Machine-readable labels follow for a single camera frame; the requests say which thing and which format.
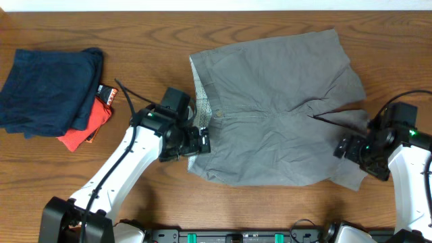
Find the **grey shorts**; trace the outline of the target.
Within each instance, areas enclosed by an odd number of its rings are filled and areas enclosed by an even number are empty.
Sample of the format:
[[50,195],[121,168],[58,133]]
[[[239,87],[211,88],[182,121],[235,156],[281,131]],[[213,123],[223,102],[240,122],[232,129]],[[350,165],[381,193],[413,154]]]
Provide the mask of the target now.
[[189,57],[211,151],[188,171],[230,186],[307,186],[330,180],[358,190],[365,172],[333,152],[365,134],[365,99],[334,29],[226,45]]

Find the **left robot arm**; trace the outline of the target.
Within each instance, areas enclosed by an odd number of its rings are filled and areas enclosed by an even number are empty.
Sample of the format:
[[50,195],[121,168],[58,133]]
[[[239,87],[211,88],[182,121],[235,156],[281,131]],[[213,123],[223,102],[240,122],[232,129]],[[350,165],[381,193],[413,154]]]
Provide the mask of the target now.
[[67,200],[54,196],[44,207],[39,242],[149,242],[132,221],[116,223],[122,203],[145,169],[162,162],[210,153],[207,128],[197,128],[187,113],[165,107],[135,113],[113,154]]

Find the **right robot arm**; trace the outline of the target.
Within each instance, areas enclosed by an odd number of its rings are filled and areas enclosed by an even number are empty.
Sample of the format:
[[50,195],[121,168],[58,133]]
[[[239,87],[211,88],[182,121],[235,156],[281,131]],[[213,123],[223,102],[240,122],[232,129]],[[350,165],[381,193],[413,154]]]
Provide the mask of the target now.
[[396,226],[388,242],[431,241],[431,135],[404,124],[344,136],[333,155],[386,181],[392,178]]

